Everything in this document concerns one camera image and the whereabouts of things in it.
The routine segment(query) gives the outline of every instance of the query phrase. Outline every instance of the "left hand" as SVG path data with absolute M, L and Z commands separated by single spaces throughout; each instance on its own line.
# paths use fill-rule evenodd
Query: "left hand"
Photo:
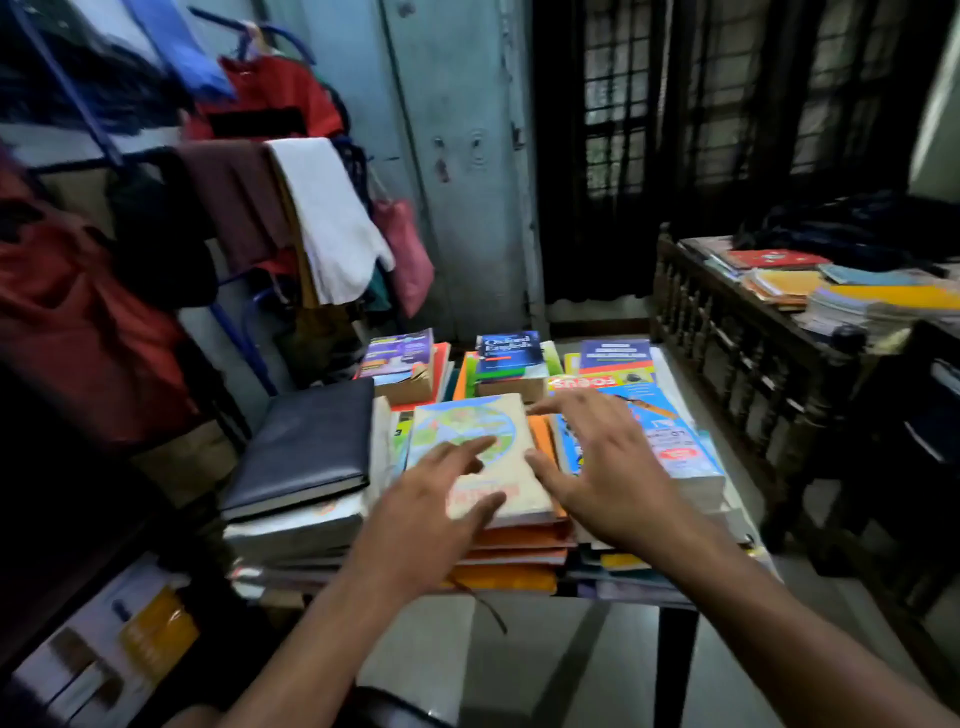
M 353 543 L 342 575 L 365 582 L 399 605 L 433 592 L 469 551 L 507 499 L 493 493 L 460 519 L 446 515 L 446 497 L 465 473 L 479 473 L 477 455 L 496 438 L 440 443 L 387 489 Z

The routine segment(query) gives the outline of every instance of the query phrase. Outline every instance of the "hand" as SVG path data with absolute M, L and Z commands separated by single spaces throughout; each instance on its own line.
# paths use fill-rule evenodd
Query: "hand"
M 344 564 L 344 573 L 400 604 L 432 592 L 463 558 L 507 499 L 493 493 L 461 519 L 446 515 L 446 497 L 465 473 L 479 473 L 477 455 L 496 438 L 440 443 L 401 475 L 373 507 Z
M 543 487 L 593 536 L 650 562 L 684 524 L 700 516 L 680 496 L 623 400 L 592 389 L 561 392 L 532 405 L 561 414 L 584 453 L 578 477 L 538 450 L 527 462 Z

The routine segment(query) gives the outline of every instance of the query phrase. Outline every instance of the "red book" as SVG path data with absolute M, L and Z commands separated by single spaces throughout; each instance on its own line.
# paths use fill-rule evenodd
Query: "red book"
M 725 251 L 720 254 L 725 262 L 734 268 L 784 268 L 789 270 L 804 270 L 816 268 L 821 263 L 830 261 L 822 255 L 799 253 L 777 249 L 773 251 Z

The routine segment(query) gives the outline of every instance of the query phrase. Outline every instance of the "notebook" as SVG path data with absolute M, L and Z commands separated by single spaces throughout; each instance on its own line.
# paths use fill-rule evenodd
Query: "notebook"
M 383 416 L 375 421 L 373 410 L 369 378 L 274 398 L 223 495 L 224 520 L 251 518 L 366 486 L 371 458 L 379 456 L 374 450 L 389 451 L 389 408 L 386 422 L 379 422 Z

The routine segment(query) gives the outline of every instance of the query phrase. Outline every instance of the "right hand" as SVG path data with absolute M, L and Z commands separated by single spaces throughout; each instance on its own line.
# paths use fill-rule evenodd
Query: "right hand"
M 561 473 L 538 450 L 527 462 L 543 487 L 594 537 L 650 562 L 699 514 L 647 444 L 627 403 L 592 389 L 560 392 L 531 405 L 531 415 L 561 414 L 584 453 L 579 476 Z

